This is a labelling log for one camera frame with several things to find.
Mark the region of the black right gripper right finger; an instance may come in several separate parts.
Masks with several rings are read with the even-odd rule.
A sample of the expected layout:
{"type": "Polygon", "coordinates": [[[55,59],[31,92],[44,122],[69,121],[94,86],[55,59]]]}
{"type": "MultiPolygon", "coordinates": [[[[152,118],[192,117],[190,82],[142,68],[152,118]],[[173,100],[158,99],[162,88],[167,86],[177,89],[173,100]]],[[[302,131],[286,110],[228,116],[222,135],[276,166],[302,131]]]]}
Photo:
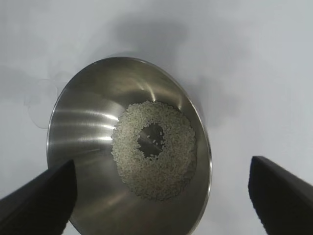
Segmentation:
{"type": "Polygon", "coordinates": [[[263,156],[251,159],[248,193],[268,235],[313,233],[313,187],[263,156]]]}

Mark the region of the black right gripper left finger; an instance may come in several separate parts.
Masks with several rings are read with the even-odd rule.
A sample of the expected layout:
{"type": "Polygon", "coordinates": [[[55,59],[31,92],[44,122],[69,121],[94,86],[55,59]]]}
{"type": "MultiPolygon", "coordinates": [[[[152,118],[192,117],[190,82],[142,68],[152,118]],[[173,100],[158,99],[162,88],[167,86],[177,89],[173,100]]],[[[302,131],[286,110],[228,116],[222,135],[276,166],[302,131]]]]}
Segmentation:
{"type": "Polygon", "coordinates": [[[55,165],[0,201],[2,235],[61,235],[77,200],[73,160],[55,165]]]}

